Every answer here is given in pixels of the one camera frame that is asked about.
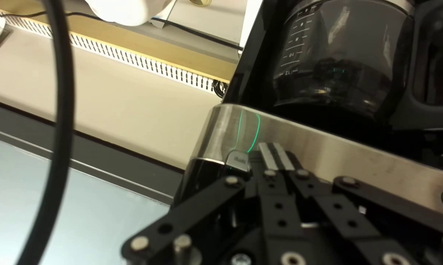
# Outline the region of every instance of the cable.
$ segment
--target cable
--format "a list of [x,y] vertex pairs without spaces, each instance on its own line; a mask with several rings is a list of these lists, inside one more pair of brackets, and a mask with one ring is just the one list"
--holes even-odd
[[[46,12],[36,12],[36,13],[27,13],[27,15],[5,13],[0,16],[2,18],[36,18],[36,16],[43,16],[43,15],[46,15]],[[102,21],[99,16],[94,16],[90,13],[83,13],[83,12],[69,12],[69,13],[65,13],[65,16],[86,16],[86,18],[91,18],[96,21]]]
[[[28,13],[28,15],[6,13],[6,15],[2,15],[2,18],[36,18],[36,16],[43,16],[44,13],[46,13],[46,12],[36,12],[36,13]],[[83,12],[69,12],[69,13],[66,13],[66,16],[86,16],[86,18],[103,21],[103,19],[100,19],[99,16],[89,15],[89,13],[83,13]],[[215,37],[215,35],[205,34],[205,32],[202,32],[202,31],[196,31],[196,29],[193,29],[193,28],[184,27],[184,25],[177,24],[177,22],[172,22],[172,21],[159,19],[159,18],[152,18],[152,21],[164,22],[164,24],[167,24],[167,25],[171,25],[171,27],[175,27],[175,28],[178,28],[178,29],[183,29],[183,31],[186,31],[186,32],[189,32],[189,34],[197,35],[197,37],[200,37],[200,38],[205,38],[205,40],[218,43],[218,44],[225,46],[225,47],[230,47],[230,49],[243,50],[243,47],[240,47],[240,46],[236,44],[236,43],[231,43],[231,41],[218,38],[218,37]]]
[[59,0],[43,0],[53,34],[58,75],[55,143],[46,190],[18,265],[40,264],[52,237],[68,181],[72,153],[75,87],[69,29]]
[[231,43],[231,41],[227,41],[227,40],[222,40],[222,38],[218,38],[218,37],[205,34],[205,32],[202,32],[202,31],[196,31],[196,29],[193,29],[193,28],[184,27],[184,25],[177,24],[177,22],[172,22],[172,21],[159,19],[159,18],[152,18],[152,21],[164,22],[164,24],[167,24],[167,25],[180,28],[180,29],[187,31],[187,32],[190,32],[190,34],[193,34],[193,35],[206,38],[206,40],[209,40],[209,41],[218,43],[218,44],[225,46],[225,47],[231,47],[231,49],[236,49],[236,50],[243,50],[243,47],[237,46],[236,43]]

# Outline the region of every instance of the screw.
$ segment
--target screw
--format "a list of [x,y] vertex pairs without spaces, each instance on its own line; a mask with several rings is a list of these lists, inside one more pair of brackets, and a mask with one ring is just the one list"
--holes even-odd
[[271,171],[271,169],[267,169],[264,174],[265,174],[265,177],[268,177],[268,178],[274,178],[274,177],[277,175],[277,172],[275,172],[275,171]]
[[309,172],[305,171],[305,169],[297,169],[296,174],[297,174],[299,178],[308,178],[309,177]]
[[181,253],[190,247],[192,247],[192,237],[187,234],[183,234],[174,240],[175,253]]
[[383,265],[411,265],[411,262],[399,253],[384,253]]
[[368,209],[365,206],[358,206],[358,212],[367,215]]
[[281,265],[306,265],[306,261],[300,253],[286,252],[281,255]]
[[314,228],[320,228],[321,225],[318,222],[302,222],[300,228],[303,230],[314,230]]
[[144,236],[134,237],[131,241],[131,249],[140,252],[149,247],[149,239]]
[[237,253],[233,256],[231,265],[252,265],[252,259],[249,255]]
[[342,184],[348,187],[358,187],[358,181],[349,177],[342,178]]
[[225,184],[234,187],[234,186],[240,184],[240,180],[237,177],[227,177]]

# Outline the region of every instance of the black plastic part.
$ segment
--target black plastic part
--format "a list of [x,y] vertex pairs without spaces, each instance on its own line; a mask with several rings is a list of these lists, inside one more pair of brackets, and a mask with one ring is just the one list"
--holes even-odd
[[342,239],[352,241],[381,237],[380,231],[343,194],[317,197],[315,203]]
[[302,236],[293,196],[262,196],[262,228],[268,264],[278,264],[284,252],[312,258],[311,243]]
[[443,239],[443,215],[411,203],[365,183],[348,187],[336,178],[333,190],[367,208],[367,216],[380,231],[399,239],[411,239],[411,244],[437,246]]
[[222,177],[224,166],[211,160],[193,159],[180,183],[172,208],[183,203]]
[[265,246],[262,244],[262,230],[255,228],[252,231],[246,231],[246,236],[242,237],[242,240],[237,241],[237,244],[227,252],[227,255],[222,259],[222,265],[231,265],[231,258],[236,253],[245,253],[249,255],[253,265],[265,265],[264,253]]
[[264,175],[259,175],[256,178],[256,181],[258,181],[258,193],[259,194],[265,194],[265,196],[287,194],[286,181],[281,177],[281,174],[278,174],[277,177],[272,177],[272,178],[267,178]]
[[[386,255],[399,255],[405,258],[409,265],[418,265],[418,262],[395,240],[378,239],[378,240],[359,240],[355,243],[359,253],[362,253],[362,264],[368,265],[383,265]],[[398,259],[392,259],[390,262],[402,265]]]
[[287,172],[287,181],[290,190],[296,194],[296,203],[303,222],[317,222],[318,209],[312,203],[312,197],[330,196],[330,186],[318,181],[312,174],[308,177],[297,175],[297,172]]
[[205,221],[211,219],[211,227],[214,227],[214,213],[225,205],[243,199],[245,186],[227,186],[225,180],[219,180],[209,186],[208,188],[197,193],[197,196],[187,199],[177,208],[147,227],[143,233],[137,236],[146,236],[149,239],[149,249],[136,252],[131,249],[131,237],[124,243],[122,256],[128,261],[146,261],[150,264],[171,264],[174,261],[172,241],[181,234],[194,234],[196,228]]
[[430,90],[439,90],[442,80],[434,75],[443,65],[443,0],[424,3],[415,15],[414,52],[409,69],[409,87],[392,116],[395,130],[443,130],[443,106],[427,105],[423,99]]

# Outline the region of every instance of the radiator grille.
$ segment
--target radiator grille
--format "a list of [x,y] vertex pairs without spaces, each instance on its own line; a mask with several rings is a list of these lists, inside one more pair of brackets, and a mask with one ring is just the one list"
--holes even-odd
[[[8,24],[43,37],[50,38],[50,27],[46,24],[40,24],[36,22],[33,19],[27,19],[27,18],[6,18]],[[199,74],[194,72],[189,72],[186,69],[164,63],[161,60],[155,60],[152,57],[146,57],[141,56],[139,53],[130,52],[130,50],[124,50],[115,46],[109,46],[106,43],[102,41],[96,41],[93,38],[87,38],[83,37],[80,34],[71,34],[71,41],[72,46],[83,49],[83,50],[89,50],[91,53],[109,57],[109,59],[115,59],[118,62],[131,65],[134,68],[139,69],[144,69],[158,75],[162,75],[165,78],[169,80],[175,80],[180,82],[184,82],[190,87],[196,87],[209,93],[215,93],[214,90],[214,84],[217,84],[217,81],[214,81],[212,78],[206,78],[202,77]]]

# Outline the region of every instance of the black cable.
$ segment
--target black cable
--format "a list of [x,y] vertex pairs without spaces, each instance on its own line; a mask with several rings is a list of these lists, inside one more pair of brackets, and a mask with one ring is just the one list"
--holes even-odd
[[209,40],[209,41],[218,43],[218,44],[225,46],[225,47],[231,47],[231,49],[236,49],[236,50],[243,50],[243,47],[237,46],[236,43],[231,43],[231,41],[227,41],[227,40],[222,40],[222,38],[218,38],[218,37],[205,34],[205,32],[202,32],[202,31],[196,31],[196,29],[193,29],[193,28],[184,27],[184,25],[177,24],[177,22],[172,22],[172,21],[159,19],[159,18],[152,18],[152,21],[164,22],[164,24],[167,24],[167,25],[180,28],[180,29],[187,31],[187,32],[190,32],[190,34],[193,34],[193,35],[206,38],[206,40]]
[[59,0],[43,0],[43,3],[52,27],[56,59],[58,106],[55,143],[41,205],[27,244],[16,262],[18,265],[37,265],[43,258],[62,205],[72,153],[75,82],[69,29],[62,3]]
[[[36,13],[28,13],[28,15],[13,15],[13,13],[6,13],[6,15],[2,15],[2,18],[36,18],[36,16],[43,16],[44,13],[46,13],[46,12],[36,12]],[[89,13],[83,13],[83,12],[69,12],[69,13],[66,13],[66,16],[86,16],[86,18],[103,21],[103,19],[100,19],[99,16],[89,15]],[[225,46],[225,47],[230,47],[230,49],[243,50],[243,47],[240,47],[240,46],[236,44],[236,43],[231,43],[231,41],[218,38],[218,37],[215,37],[215,35],[205,34],[205,32],[202,32],[202,31],[197,31],[197,29],[184,27],[184,25],[177,24],[177,22],[172,22],[172,21],[159,19],[159,18],[152,18],[152,21],[164,22],[164,24],[167,24],[167,25],[180,28],[180,29],[183,29],[183,31],[186,31],[186,32],[189,32],[189,34],[202,37],[202,38],[205,38],[205,40],[218,43],[218,44]]]
[[[43,16],[46,15],[46,12],[36,12],[36,13],[27,13],[27,15],[15,15],[15,13],[5,13],[0,15],[2,18],[36,18],[36,16]],[[99,16],[90,15],[90,13],[83,13],[83,12],[69,12],[65,13],[66,16],[86,16],[86,18],[91,18],[96,21],[102,21]]]

